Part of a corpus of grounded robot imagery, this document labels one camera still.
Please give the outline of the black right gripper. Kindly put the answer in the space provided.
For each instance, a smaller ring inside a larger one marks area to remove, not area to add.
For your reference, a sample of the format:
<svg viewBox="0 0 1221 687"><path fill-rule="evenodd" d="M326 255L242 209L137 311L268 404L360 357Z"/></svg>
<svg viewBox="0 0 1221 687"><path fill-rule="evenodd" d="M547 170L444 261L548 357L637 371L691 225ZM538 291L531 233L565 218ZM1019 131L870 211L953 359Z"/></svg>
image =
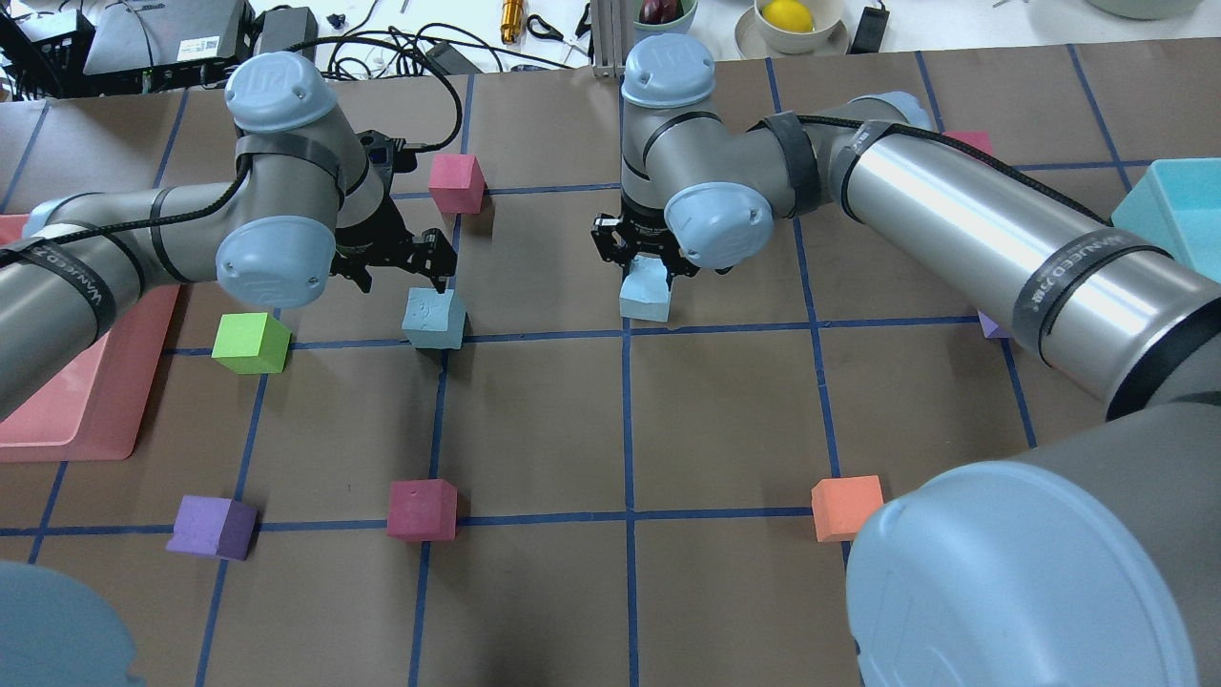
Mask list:
<svg viewBox="0 0 1221 687"><path fill-rule="evenodd" d="M667 282L676 277L692 278L698 266L689 260L676 243L676 236L667 226L663 210L650 207L632 199L629 192L620 192L620 214L598 214L593 218L591 237L598 256L621 270L621 279L630 273L630 265L640 254L659 257L665 262Z"/></svg>

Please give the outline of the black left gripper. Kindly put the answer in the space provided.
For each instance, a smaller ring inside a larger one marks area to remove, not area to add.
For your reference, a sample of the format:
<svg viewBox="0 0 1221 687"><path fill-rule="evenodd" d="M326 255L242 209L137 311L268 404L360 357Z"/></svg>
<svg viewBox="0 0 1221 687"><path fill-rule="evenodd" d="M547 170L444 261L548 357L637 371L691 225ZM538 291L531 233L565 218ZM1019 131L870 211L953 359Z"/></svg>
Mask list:
<svg viewBox="0 0 1221 687"><path fill-rule="evenodd" d="M358 140L368 165L341 207L331 277L349 279L361 293L371 293L369 268L400 268L427 278L433 290L444 293L455 275L455 248L442 229L424 229L420 236L407 229L391 198L397 145L389 135L363 131Z"/></svg>

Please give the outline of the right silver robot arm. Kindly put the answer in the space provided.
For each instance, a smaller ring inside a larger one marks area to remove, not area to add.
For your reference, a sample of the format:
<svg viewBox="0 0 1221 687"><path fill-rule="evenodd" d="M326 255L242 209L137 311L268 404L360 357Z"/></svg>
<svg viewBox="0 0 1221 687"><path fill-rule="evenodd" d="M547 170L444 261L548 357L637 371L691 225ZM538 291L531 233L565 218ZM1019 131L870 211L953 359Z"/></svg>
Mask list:
<svg viewBox="0 0 1221 687"><path fill-rule="evenodd" d="M907 92L935 131L985 132L1096 214L1151 159L1219 153L1219 40L877 52L733 63L716 109L737 129L849 96ZM485 685L855 686L847 543L819 543L819 480L902 495L1103 419L1099 401L836 207L781 220L730 275L676 287L661 332L571 344L580 419L568 494L589 521L523 545L564 604Z"/></svg>

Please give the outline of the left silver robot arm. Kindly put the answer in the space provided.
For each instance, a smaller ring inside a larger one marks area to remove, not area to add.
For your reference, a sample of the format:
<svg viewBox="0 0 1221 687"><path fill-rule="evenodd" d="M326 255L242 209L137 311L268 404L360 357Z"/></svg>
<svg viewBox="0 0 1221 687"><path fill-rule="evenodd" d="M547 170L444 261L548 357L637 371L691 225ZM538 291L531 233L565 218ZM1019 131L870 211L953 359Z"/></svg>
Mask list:
<svg viewBox="0 0 1221 687"><path fill-rule="evenodd" d="M223 87L231 181L46 201L2 246L2 414L103 340L166 286L214 282L263 308L305 308L332 277L369 290L372 268L455 271L440 229L408 229L392 196L397 144L353 129L300 52L263 52Z"/></svg>

